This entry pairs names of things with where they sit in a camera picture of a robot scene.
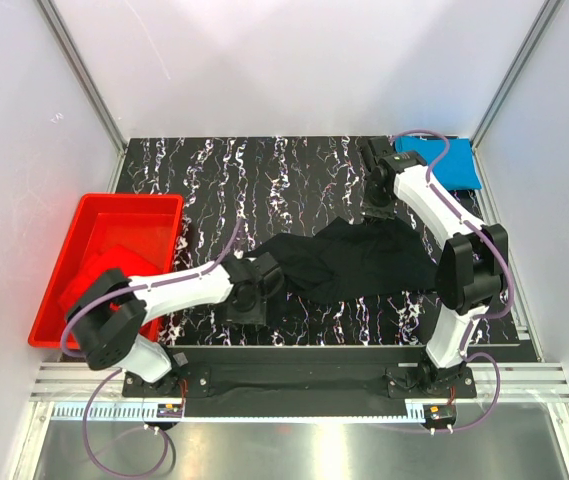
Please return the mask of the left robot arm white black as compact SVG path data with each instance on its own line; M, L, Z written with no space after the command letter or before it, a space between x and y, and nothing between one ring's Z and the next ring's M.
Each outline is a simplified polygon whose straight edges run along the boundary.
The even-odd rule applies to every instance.
M230 323L264 325L269 301L285 277L272 255L223 259L156 276L101 274L67 311L62 337L93 371L118 368L160 396L184 382L183 367L168 349L141 334L151 321L185 309L214 305Z

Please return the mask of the black t shirt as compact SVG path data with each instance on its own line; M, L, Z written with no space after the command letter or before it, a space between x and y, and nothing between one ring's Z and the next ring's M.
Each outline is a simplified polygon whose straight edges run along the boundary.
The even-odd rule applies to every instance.
M248 257L270 254L289 292L319 304L435 290L437 267L405 222L337 218L312 237L279 233Z

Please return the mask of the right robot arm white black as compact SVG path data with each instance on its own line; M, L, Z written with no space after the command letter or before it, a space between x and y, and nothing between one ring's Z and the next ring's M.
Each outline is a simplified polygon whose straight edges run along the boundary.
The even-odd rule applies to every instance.
M442 306L433 335L417 366L389 384L405 393L448 397L465 382L468 347L479 321L492 318L491 304L512 290L508 234L463 208L419 153L397 151L386 136L364 139L358 148L367 170L364 217L390 219L395 203L403 202L441 249L435 291Z

